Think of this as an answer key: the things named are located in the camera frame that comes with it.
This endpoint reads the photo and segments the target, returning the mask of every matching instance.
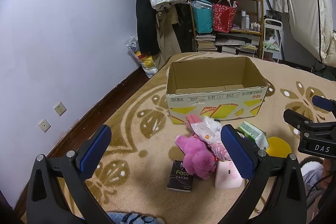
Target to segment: pink plush toy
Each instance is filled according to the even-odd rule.
[[[205,142],[196,136],[186,137],[180,135],[175,143],[181,148],[185,156],[183,167],[191,174],[196,174],[202,179],[209,179],[210,172],[216,170],[216,161],[212,152],[207,149]]]

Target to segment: patterned blanket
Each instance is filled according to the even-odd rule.
[[[184,53],[173,56],[106,121],[112,130],[112,141],[95,174],[86,181],[105,211],[139,213],[169,224],[217,224],[240,195],[247,181],[237,189],[218,190],[214,188],[214,174],[205,181],[195,177],[190,193],[166,189],[173,160],[182,160],[184,156],[175,145],[175,138],[189,133],[185,125],[174,125],[170,120],[165,100],[167,69],[177,60],[207,56],[227,55]],[[291,108],[315,122],[333,121],[332,114],[314,107],[311,99],[313,95],[336,99],[336,83],[286,65],[256,58],[252,61],[268,80],[269,90],[259,113],[246,120],[265,131],[267,137],[284,139],[299,161],[303,160],[307,155],[297,151],[298,131],[284,122],[283,112]],[[222,124],[237,127],[242,122],[239,119]],[[252,216],[262,210],[272,183],[270,178]],[[71,209],[80,216],[64,181],[61,186]]]

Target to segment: metal screw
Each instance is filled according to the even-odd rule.
[[[267,153],[266,153],[265,150],[260,149],[260,150],[258,151],[258,155],[259,155],[260,157],[266,157]]]
[[[71,157],[73,157],[75,154],[76,154],[76,152],[75,152],[74,150],[70,150],[70,151],[67,152],[67,157],[68,157],[68,158],[71,158]]]
[[[41,160],[43,160],[43,158],[44,158],[44,155],[38,155],[37,157],[36,157],[36,160],[37,161],[41,161]]]
[[[291,160],[296,160],[297,159],[297,157],[293,153],[289,154],[289,157],[290,157]]]

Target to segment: electrical outlet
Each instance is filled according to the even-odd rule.
[[[39,123],[39,127],[43,130],[43,132],[47,132],[47,130],[51,127],[50,123],[47,122],[46,119],[43,119]]]
[[[60,116],[67,110],[65,106],[62,104],[62,102],[59,102],[58,105],[54,107],[54,109]]]

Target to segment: human hand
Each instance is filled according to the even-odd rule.
[[[322,177],[325,177],[327,175],[330,174],[330,169],[331,169],[331,160],[328,159],[324,159],[323,161],[323,173],[322,173]],[[331,182],[333,176],[328,177],[327,179],[325,179],[324,181],[321,182],[321,187],[323,187],[324,189],[327,189],[329,186],[329,183]]]

